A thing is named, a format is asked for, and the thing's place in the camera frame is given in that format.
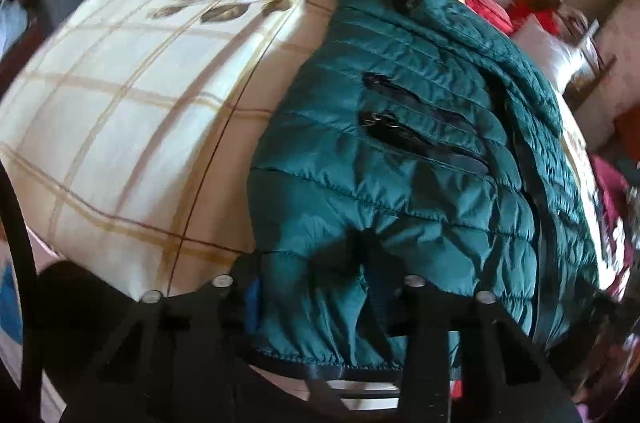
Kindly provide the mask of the magenta blanket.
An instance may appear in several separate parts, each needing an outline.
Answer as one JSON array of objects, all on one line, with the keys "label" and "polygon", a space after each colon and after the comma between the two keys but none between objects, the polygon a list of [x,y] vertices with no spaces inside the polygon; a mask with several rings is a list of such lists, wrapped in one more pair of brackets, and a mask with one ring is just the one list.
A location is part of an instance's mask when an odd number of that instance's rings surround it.
[{"label": "magenta blanket", "polygon": [[613,235],[622,224],[625,243],[630,243],[628,228],[627,192],[629,184],[621,172],[597,154],[590,154],[589,161],[597,183],[597,217],[607,235]]}]

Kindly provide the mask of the green quilted puffer jacket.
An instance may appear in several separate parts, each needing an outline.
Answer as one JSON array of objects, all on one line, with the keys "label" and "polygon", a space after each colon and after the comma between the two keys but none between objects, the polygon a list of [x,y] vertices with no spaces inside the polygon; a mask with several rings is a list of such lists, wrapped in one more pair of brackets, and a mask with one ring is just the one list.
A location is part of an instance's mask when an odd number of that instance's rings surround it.
[{"label": "green quilted puffer jacket", "polygon": [[497,296],[536,344],[591,303],[597,254],[548,80],[456,0],[337,0],[247,181],[259,354],[396,370],[375,285]]}]

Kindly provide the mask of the cream floral checked bedspread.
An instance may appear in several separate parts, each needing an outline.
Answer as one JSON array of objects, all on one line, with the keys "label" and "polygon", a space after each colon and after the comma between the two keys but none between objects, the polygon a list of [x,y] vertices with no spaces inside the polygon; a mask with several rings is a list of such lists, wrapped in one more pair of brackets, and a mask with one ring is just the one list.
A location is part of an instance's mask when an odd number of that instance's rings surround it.
[{"label": "cream floral checked bedspread", "polygon": [[[228,320],[231,268],[257,254],[255,151],[336,6],[84,0],[26,62],[1,100],[5,420],[403,422],[404,364],[273,359],[238,342]],[[550,86],[597,254],[596,294],[544,348],[494,293],[436,287],[449,422],[599,422],[638,389],[634,256],[622,224],[603,232],[585,137]],[[406,276],[375,285],[372,299],[383,332],[407,348]]]}]

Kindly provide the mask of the red ruffled pillow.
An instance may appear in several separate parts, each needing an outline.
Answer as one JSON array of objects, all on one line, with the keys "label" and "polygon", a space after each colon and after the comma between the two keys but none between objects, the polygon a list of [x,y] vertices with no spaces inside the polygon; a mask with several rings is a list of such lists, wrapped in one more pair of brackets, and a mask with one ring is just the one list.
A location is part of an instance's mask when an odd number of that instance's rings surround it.
[{"label": "red ruffled pillow", "polygon": [[476,14],[484,18],[493,25],[497,30],[506,36],[510,36],[514,27],[510,16],[506,13],[506,9],[500,6],[494,0],[464,0],[465,5],[472,9]]}]

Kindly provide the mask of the white pillow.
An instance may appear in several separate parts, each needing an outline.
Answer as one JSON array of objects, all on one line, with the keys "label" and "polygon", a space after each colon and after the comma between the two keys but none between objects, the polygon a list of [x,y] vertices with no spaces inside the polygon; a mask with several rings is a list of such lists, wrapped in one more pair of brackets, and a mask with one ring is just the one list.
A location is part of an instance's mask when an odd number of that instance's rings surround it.
[{"label": "white pillow", "polygon": [[533,60],[559,94],[564,94],[573,76],[586,63],[577,47],[548,33],[533,14],[512,36],[512,42]]}]

